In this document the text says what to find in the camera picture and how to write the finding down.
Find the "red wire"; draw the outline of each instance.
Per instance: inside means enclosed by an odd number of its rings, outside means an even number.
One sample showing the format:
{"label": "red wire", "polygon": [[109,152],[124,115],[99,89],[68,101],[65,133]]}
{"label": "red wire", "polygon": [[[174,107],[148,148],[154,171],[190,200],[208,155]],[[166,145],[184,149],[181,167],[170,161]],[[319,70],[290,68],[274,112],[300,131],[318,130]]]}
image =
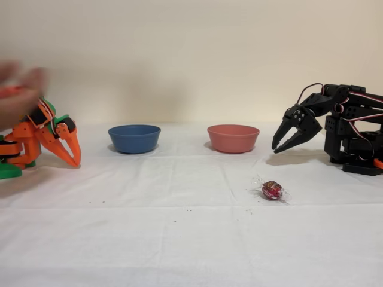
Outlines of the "red wire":
{"label": "red wire", "polygon": [[40,99],[39,101],[40,101],[40,104],[41,104],[43,107],[45,107],[45,109],[47,110],[47,112],[48,112],[48,114],[49,114],[49,116],[50,116],[50,124],[52,125],[52,132],[56,135],[56,129],[54,128],[54,120],[53,120],[54,116],[53,116],[53,114],[52,114],[50,108],[48,107],[48,105],[45,104],[45,102],[44,102],[42,99]]}
{"label": "red wire", "polygon": [[353,123],[355,121],[363,121],[363,120],[367,120],[369,118],[378,118],[378,117],[383,117],[383,114],[367,115],[365,117],[350,118],[350,119],[343,118],[343,120],[348,121],[349,123]]}
{"label": "red wire", "polygon": [[374,97],[367,96],[365,94],[354,93],[353,91],[349,92],[349,94],[353,94],[355,96],[365,97],[366,99],[374,100],[375,102],[383,103],[383,100],[376,99]]}
{"label": "red wire", "polygon": [[[354,123],[349,122],[349,124],[350,124],[350,126],[352,127],[352,129],[359,135],[359,137],[361,137],[362,139],[365,139],[366,141],[369,142],[369,144],[370,144],[370,146],[371,146],[371,150],[372,150],[371,158],[373,158],[373,156],[375,155],[375,150],[373,149],[373,146],[372,146],[371,141],[368,140],[368,138],[364,137],[364,136],[362,135],[361,132],[359,132],[359,130],[357,129],[357,127],[355,126]],[[364,160],[364,161],[368,160],[368,159],[365,159],[365,158],[361,157],[360,155],[359,155],[359,158],[360,158],[361,160]]]}
{"label": "red wire", "polygon": [[321,83],[315,83],[315,84],[309,85],[309,86],[307,86],[307,87],[305,87],[305,88],[303,89],[303,91],[301,92],[301,94],[300,94],[300,96],[299,96],[299,98],[298,98],[297,104],[299,104],[300,99],[301,99],[302,96],[303,96],[303,93],[304,93],[308,88],[311,88],[311,87],[316,86],[316,85],[321,85],[321,86],[322,86],[322,95],[324,95],[324,85],[321,84]]}

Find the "black robotic arm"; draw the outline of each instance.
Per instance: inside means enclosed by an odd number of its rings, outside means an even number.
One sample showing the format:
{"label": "black robotic arm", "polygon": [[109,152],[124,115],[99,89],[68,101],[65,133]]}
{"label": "black robotic arm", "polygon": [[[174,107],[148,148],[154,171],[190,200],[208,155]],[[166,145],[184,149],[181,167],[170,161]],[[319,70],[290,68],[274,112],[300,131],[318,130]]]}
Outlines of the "black robotic arm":
{"label": "black robotic arm", "polygon": [[[272,149],[277,154],[311,140],[322,129],[316,117],[331,112],[326,117],[324,145],[330,161],[343,164],[346,172],[380,174],[383,171],[380,168],[383,163],[379,160],[381,157],[383,160],[383,128],[381,126],[378,132],[359,132],[355,122],[366,121],[382,125],[381,109],[383,97],[367,94],[364,87],[322,85],[320,93],[311,94],[302,103],[298,100],[297,104],[285,112],[282,124],[274,135]],[[298,131],[278,146],[292,127]]]}

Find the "wrapped candy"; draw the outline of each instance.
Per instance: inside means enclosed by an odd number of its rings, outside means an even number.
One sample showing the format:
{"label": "wrapped candy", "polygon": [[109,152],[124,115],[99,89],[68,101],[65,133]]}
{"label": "wrapped candy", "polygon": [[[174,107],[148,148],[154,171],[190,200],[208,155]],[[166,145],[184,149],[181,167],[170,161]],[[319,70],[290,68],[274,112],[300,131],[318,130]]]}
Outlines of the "wrapped candy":
{"label": "wrapped candy", "polygon": [[265,182],[262,178],[257,178],[256,190],[262,192],[263,195],[270,200],[286,202],[290,198],[289,193],[275,181]]}

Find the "wire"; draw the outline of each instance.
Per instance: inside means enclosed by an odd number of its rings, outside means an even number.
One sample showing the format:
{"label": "wire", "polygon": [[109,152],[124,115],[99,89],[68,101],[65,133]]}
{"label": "wire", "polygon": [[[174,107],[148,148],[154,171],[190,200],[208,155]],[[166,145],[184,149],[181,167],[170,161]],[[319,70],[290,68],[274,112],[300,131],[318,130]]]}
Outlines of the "wire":
{"label": "wire", "polygon": [[52,111],[50,110],[50,108],[47,106],[47,104],[42,100],[40,99],[40,104],[45,107],[45,109],[47,110],[49,116],[50,116],[50,124],[52,126],[52,132],[56,135],[56,128],[54,127],[54,116],[53,116],[53,113]]}
{"label": "wire", "polygon": [[367,96],[365,94],[360,94],[360,93],[354,93],[353,91],[349,92],[349,94],[353,94],[354,96],[360,96],[360,97],[365,97],[366,99],[373,100],[375,102],[383,103],[383,100],[379,100],[375,97]]}
{"label": "wire", "polygon": [[[372,151],[371,158],[373,158],[373,156],[375,155],[375,150],[373,149],[371,141],[368,140],[368,138],[364,137],[361,132],[359,132],[359,130],[357,129],[357,127],[355,126],[355,124],[353,122],[349,122],[349,124],[352,127],[352,129],[359,135],[359,137],[361,137],[362,139],[365,139],[366,141],[368,141],[368,143],[371,146],[371,151]],[[366,158],[361,157],[360,155],[359,155],[359,159],[364,160],[364,161],[368,160]]]}
{"label": "wire", "polygon": [[300,94],[300,96],[299,96],[299,98],[298,98],[297,104],[299,104],[300,99],[302,98],[304,92],[305,92],[308,88],[311,88],[311,87],[313,87],[313,86],[317,86],[317,85],[321,85],[321,86],[322,86],[322,92],[321,92],[321,93],[322,93],[322,95],[324,95],[324,85],[323,85],[323,84],[321,84],[321,83],[311,84],[311,85],[309,85],[309,86],[307,86],[307,87],[305,87],[305,88],[303,89],[303,91],[301,92],[301,94]]}
{"label": "wire", "polygon": [[[379,100],[379,99],[376,99],[376,98],[374,98],[374,97],[366,96],[365,94],[354,93],[354,92],[349,92],[349,94],[353,94],[354,96],[364,97],[364,98],[366,98],[366,99],[370,99],[370,100],[373,100],[373,101],[375,101],[375,102],[383,103],[383,100]],[[348,101],[349,101],[349,98],[347,98],[344,102],[342,102],[342,103],[337,103],[337,104],[335,105],[335,107],[337,107],[337,106],[340,107],[340,109],[341,109],[341,110],[340,110],[340,113],[343,113],[343,112],[344,112],[343,104],[344,104],[344,103],[347,103]],[[342,120],[347,121],[347,122],[350,124],[350,126],[352,127],[352,129],[356,132],[356,134],[357,134],[360,138],[362,138],[362,139],[368,141],[369,145],[371,146],[371,151],[372,151],[372,156],[371,156],[371,158],[373,158],[374,155],[375,155],[375,150],[374,150],[374,148],[373,148],[373,145],[372,145],[371,141],[368,140],[368,138],[366,138],[365,136],[363,136],[363,134],[356,128],[356,126],[355,126],[355,122],[356,122],[356,121],[368,120],[369,118],[378,118],[378,117],[383,117],[383,113],[382,113],[382,114],[376,114],[376,115],[367,115],[367,116],[364,116],[364,117],[358,117],[358,118],[350,118],[350,119],[347,119],[347,118],[341,118]],[[359,159],[364,160],[364,161],[368,160],[368,159],[365,159],[365,158],[361,157],[360,155],[359,155]]]}

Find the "orange plastic part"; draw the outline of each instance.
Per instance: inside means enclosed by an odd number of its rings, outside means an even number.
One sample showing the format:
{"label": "orange plastic part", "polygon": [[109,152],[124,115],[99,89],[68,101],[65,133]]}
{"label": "orange plastic part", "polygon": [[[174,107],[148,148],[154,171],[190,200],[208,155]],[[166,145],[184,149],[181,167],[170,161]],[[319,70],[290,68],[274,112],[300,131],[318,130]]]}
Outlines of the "orange plastic part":
{"label": "orange plastic part", "polygon": [[61,158],[63,161],[70,164],[71,166],[78,167],[81,161],[81,149],[76,137],[77,130],[75,129],[70,133],[66,124],[63,125],[65,125],[65,127],[63,127],[62,125],[58,125],[56,131],[59,135],[60,133],[64,134],[64,138],[62,139],[67,142],[69,148],[71,149],[71,152],[73,153],[73,158],[60,142],[59,139],[61,137],[56,139],[46,127],[38,129],[36,131],[36,137],[41,142],[44,148],[57,155],[59,158]]}
{"label": "orange plastic part", "polygon": [[0,145],[0,155],[20,154],[22,150],[23,146],[19,142],[15,142],[9,145]]}
{"label": "orange plastic part", "polygon": [[383,162],[381,162],[377,158],[373,160],[373,165],[376,166],[379,169],[383,169]]}
{"label": "orange plastic part", "polygon": [[[3,88],[0,90],[0,98],[14,96],[20,93],[21,90],[22,87]],[[70,132],[65,123],[60,123],[53,130],[53,134],[45,125],[54,120],[54,111],[44,100],[40,101],[38,108],[46,117],[46,121],[36,125],[27,115],[29,121],[19,123],[9,135],[4,137],[4,140],[9,143],[0,145],[0,155],[21,154],[24,150],[24,154],[18,157],[10,157],[6,159],[6,162],[20,169],[25,169],[26,166],[33,163],[40,156],[42,145],[69,165],[78,167],[81,162],[81,149],[77,140],[77,129],[75,128]],[[60,140],[66,141],[73,157]]]}
{"label": "orange plastic part", "polygon": [[13,132],[5,137],[6,141],[16,141],[24,145],[25,154],[9,158],[10,164],[28,164],[36,160],[41,154],[38,139],[34,137],[32,123],[23,122],[13,128]]}

